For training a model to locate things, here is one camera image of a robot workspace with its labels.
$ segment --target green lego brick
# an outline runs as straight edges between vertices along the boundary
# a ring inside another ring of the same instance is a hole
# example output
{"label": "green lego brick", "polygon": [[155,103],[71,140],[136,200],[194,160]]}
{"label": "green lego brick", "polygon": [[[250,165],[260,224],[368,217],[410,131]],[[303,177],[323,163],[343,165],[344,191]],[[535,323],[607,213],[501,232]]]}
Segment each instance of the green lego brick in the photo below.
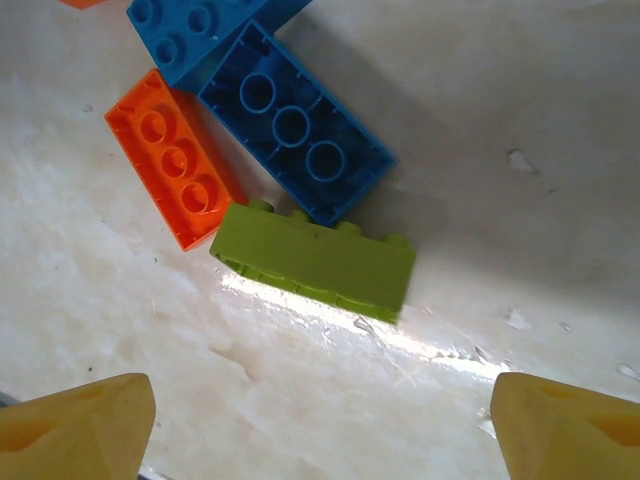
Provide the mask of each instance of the green lego brick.
{"label": "green lego brick", "polygon": [[322,227],[263,201],[232,204],[210,253],[243,277],[396,323],[416,252],[402,235],[361,236],[357,225]]}

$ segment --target white surface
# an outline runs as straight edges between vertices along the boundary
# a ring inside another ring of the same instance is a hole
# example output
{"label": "white surface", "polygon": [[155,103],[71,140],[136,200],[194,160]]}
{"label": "white surface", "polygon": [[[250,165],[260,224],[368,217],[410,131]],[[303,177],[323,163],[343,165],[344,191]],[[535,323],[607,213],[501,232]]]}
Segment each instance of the white surface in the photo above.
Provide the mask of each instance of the white surface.
{"label": "white surface", "polygon": [[145,461],[178,480],[506,479],[498,372],[640,400],[640,2],[314,0],[285,27],[398,154],[352,215],[418,247],[398,329],[179,250],[102,120],[151,67],[126,4],[2,2],[0,390],[148,373]]}

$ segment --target lego brick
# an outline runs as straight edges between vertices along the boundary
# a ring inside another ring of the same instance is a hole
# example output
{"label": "lego brick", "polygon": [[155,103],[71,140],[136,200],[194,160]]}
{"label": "lego brick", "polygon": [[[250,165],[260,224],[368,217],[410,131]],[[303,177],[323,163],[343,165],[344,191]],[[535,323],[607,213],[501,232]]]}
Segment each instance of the lego brick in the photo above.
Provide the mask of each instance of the lego brick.
{"label": "lego brick", "polygon": [[127,15],[167,83],[198,93],[251,18],[275,32],[311,0],[134,0]]}
{"label": "lego brick", "polygon": [[199,98],[320,225],[335,224],[394,163],[255,22]]}
{"label": "lego brick", "polygon": [[401,235],[372,240],[352,223],[327,228],[262,201],[231,205],[210,252],[246,278],[390,323],[416,258]]}
{"label": "lego brick", "polygon": [[149,378],[139,373],[3,408],[0,478],[134,479],[155,412]]}
{"label": "lego brick", "polygon": [[231,203],[246,203],[194,105],[157,69],[105,119],[183,250],[215,232]]}
{"label": "lego brick", "polygon": [[503,373],[491,417],[512,480],[640,478],[640,404]]}
{"label": "lego brick", "polygon": [[102,3],[104,0],[60,0],[60,2],[69,5],[70,7],[84,10],[85,8],[93,7],[94,5]]}

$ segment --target table surface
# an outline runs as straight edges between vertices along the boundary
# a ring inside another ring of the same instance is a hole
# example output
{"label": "table surface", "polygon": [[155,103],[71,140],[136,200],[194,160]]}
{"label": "table surface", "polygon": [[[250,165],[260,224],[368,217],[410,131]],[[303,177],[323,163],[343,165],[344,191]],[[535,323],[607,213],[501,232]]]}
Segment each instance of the table surface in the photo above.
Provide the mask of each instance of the table surface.
{"label": "table surface", "polygon": [[147,373],[176,480],[507,479],[499,372],[640,400],[639,1],[314,0],[279,32],[398,157],[349,216],[417,248],[397,328],[180,251],[102,118],[152,67],[126,7],[2,2],[0,390]]}

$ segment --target blue lego brick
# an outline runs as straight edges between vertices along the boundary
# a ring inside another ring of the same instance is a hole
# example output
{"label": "blue lego brick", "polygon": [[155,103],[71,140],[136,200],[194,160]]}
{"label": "blue lego brick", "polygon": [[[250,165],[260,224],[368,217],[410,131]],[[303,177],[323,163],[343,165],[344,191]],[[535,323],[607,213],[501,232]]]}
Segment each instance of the blue lego brick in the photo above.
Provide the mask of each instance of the blue lego brick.
{"label": "blue lego brick", "polygon": [[394,164],[256,22],[247,24],[198,96],[320,225],[335,224]]}
{"label": "blue lego brick", "polygon": [[134,0],[127,15],[167,83],[198,93],[242,27],[273,33],[311,0]]}

